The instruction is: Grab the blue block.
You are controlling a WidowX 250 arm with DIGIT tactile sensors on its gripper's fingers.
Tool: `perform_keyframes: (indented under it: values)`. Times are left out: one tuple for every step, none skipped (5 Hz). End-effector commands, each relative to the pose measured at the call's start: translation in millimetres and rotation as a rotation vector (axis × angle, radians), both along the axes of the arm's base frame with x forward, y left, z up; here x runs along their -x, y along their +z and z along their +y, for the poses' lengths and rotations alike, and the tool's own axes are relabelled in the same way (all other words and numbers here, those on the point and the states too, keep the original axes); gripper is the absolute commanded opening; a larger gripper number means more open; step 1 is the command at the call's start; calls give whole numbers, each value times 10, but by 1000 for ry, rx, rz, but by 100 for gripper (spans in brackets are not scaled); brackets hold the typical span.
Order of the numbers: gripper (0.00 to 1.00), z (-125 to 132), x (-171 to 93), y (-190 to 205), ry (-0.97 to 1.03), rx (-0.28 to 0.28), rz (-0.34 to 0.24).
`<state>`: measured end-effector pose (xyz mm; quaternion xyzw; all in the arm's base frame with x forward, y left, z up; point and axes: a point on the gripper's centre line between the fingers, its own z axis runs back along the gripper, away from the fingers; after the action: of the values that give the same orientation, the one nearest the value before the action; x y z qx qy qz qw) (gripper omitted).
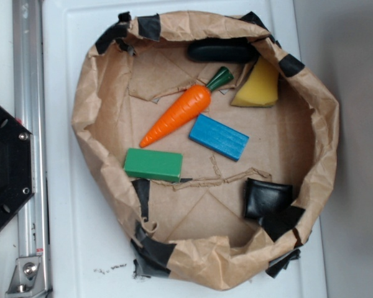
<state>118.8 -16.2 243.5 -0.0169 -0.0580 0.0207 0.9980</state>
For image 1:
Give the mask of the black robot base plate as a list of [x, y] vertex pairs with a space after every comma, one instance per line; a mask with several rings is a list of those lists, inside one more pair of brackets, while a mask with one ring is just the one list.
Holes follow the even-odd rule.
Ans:
[[32, 134], [0, 106], [0, 231], [34, 194]]

